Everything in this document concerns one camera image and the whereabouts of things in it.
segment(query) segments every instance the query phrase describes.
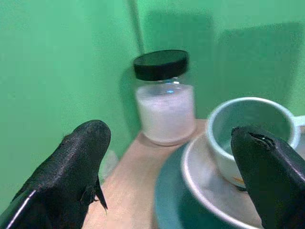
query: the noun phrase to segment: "wooden surface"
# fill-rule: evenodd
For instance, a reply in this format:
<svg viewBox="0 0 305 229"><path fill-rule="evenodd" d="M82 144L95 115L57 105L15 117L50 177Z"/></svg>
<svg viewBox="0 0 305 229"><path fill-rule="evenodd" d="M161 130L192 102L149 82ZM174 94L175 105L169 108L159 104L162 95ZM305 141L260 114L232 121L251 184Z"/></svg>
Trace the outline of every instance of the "wooden surface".
<svg viewBox="0 0 305 229"><path fill-rule="evenodd" d="M205 121L197 120L191 138L204 128ZM158 146L140 133L102 185L107 215L99 202L93 202L83 229L157 229L155 182L168 156L180 146Z"/></svg>

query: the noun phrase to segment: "black lid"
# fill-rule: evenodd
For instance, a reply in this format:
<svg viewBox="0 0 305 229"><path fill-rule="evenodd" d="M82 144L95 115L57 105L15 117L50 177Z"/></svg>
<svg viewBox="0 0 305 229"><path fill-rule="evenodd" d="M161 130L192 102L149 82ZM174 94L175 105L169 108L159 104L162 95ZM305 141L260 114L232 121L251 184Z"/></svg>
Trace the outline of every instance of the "black lid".
<svg viewBox="0 0 305 229"><path fill-rule="evenodd" d="M167 80L186 72L188 53L182 50L163 50L143 54L133 61L137 79Z"/></svg>

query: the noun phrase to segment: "saucer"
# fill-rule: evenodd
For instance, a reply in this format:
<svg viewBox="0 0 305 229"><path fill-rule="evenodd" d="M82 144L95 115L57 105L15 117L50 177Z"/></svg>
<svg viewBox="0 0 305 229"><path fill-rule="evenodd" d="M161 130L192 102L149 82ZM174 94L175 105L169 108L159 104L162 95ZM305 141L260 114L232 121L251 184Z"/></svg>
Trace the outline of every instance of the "saucer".
<svg viewBox="0 0 305 229"><path fill-rule="evenodd" d="M248 193L238 190L219 173L205 135L185 148L181 168L190 192L219 219L235 228L263 228Z"/></svg>

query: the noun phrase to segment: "green wall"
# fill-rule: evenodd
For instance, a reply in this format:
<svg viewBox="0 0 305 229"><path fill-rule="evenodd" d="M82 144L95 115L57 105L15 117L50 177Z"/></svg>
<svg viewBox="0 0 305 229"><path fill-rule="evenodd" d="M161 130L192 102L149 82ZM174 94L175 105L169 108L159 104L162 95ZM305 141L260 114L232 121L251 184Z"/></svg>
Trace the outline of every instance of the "green wall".
<svg viewBox="0 0 305 229"><path fill-rule="evenodd" d="M219 103L259 96L305 114L305 2L138 0L146 52L190 53L197 117Z"/></svg>
<svg viewBox="0 0 305 229"><path fill-rule="evenodd" d="M90 119L122 156L140 129L131 61L191 55L197 117L260 96L305 114L305 2L10 0L0 3L0 212L61 138Z"/></svg>
<svg viewBox="0 0 305 229"><path fill-rule="evenodd" d="M125 0L0 3L0 212L62 137L90 119L121 156L140 126L131 93L139 54Z"/></svg>

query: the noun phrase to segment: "white cup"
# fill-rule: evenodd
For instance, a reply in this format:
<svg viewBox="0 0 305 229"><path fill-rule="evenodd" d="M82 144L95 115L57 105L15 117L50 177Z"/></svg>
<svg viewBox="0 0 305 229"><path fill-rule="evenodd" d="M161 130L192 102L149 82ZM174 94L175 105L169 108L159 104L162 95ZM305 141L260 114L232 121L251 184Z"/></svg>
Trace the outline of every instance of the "white cup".
<svg viewBox="0 0 305 229"><path fill-rule="evenodd" d="M229 100L213 110L207 125L210 148L223 177L239 187L245 186L231 151L231 131L243 125L258 125L296 149L301 136L300 127L305 125L305 115L293 116L280 104L256 97Z"/></svg>

